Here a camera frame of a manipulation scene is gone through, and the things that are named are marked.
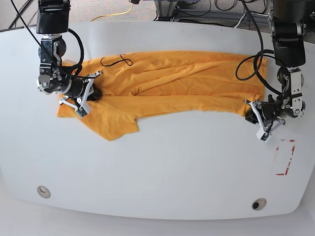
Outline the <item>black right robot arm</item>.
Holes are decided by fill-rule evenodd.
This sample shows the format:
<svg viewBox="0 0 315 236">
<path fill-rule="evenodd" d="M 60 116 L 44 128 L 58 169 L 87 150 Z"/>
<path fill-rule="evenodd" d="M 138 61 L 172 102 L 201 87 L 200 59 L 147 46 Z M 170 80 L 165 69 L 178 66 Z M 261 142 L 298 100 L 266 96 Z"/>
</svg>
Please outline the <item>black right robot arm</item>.
<svg viewBox="0 0 315 236">
<path fill-rule="evenodd" d="M 70 2 L 68 0 L 40 0 L 36 32 L 42 35 L 39 45 L 40 68 L 37 79 L 38 89 L 45 94 L 59 93 L 59 104 L 74 109 L 79 118 L 91 112 L 88 101 L 101 98 L 101 91 L 94 81 L 102 72 L 79 76 L 83 66 L 83 43 L 69 25 Z M 62 57 L 66 52 L 66 43 L 62 34 L 69 32 L 76 39 L 80 49 L 79 62 L 73 66 L 63 66 Z"/>
</svg>

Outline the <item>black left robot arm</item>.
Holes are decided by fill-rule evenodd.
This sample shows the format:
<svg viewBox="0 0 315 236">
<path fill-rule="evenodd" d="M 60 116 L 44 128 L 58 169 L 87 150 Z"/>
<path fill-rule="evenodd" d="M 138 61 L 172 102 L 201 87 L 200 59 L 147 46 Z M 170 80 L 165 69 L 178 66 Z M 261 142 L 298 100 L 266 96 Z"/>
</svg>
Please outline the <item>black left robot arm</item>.
<svg viewBox="0 0 315 236">
<path fill-rule="evenodd" d="M 269 26 L 272 33 L 272 50 L 261 50 L 253 58 L 254 69 L 258 69 L 257 61 L 263 56 L 275 60 L 280 68 L 277 73 L 282 90 L 273 89 L 257 74 L 258 79 L 273 93 L 267 101 L 246 100 L 251 110 L 246 113 L 246 120 L 258 123 L 260 126 L 256 136 L 258 139 L 268 141 L 274 130 L 285 124 L 285 118 L 299 118 L 304 114 L 302 86 L 304 78 L 300 66 L 306 62 L 304 47 L 303 21 L 311 13 L 313 0 L 272 0 L 268 14 Z"/>
</svg>

